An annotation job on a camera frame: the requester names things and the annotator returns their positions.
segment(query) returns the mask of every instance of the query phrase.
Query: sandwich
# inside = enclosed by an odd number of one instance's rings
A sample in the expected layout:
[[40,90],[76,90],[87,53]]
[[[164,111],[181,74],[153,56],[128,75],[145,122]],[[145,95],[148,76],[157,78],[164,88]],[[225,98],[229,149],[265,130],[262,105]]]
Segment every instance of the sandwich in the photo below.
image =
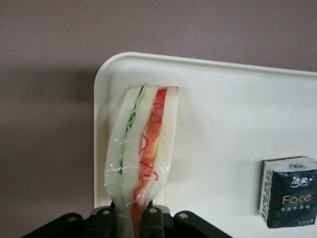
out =
[[166,183],[177,103],[175,86],[131,86],[124,97],[105,168],[105,187],[116,210],[116,237],[140,236],[142,213]]

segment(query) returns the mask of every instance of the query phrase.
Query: screw hole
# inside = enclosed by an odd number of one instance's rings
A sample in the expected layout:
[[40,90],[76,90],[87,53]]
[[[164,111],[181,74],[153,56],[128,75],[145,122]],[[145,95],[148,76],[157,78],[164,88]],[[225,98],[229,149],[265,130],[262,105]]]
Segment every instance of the screw hole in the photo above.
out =
[[69,222],[74,222],[74,221],[76,221],[76,220],[77,220],[76,217],[70,217],[70,218],[68,218],[68,221],[69,221]]
[[109,213],[110,213],[109,210],[104,210],[104,211],[103,211],[103,214],[104,214],[104,215],[108,215]]

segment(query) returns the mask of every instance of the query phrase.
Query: black tissue package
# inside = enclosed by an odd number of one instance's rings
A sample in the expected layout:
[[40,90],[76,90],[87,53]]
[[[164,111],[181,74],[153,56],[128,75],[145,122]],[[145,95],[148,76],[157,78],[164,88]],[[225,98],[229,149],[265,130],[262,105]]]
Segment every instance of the black tissue package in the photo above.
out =
[[268,228],[315,224],[317,162],[295,157],[264,162],[260,216]]

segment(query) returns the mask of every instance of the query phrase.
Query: white surface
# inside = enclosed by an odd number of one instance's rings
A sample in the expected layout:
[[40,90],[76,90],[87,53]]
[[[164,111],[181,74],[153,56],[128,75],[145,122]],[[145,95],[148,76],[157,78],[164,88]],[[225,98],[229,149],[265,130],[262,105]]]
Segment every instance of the white surface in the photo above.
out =
[[172,167],[163,200],[234,238],[312,237],[317,225],[268,229],[259,217],[262,160],[317,158],[317,73],[122,53],[95,82],[95,206],[107,137],[130,85],[179,86]]

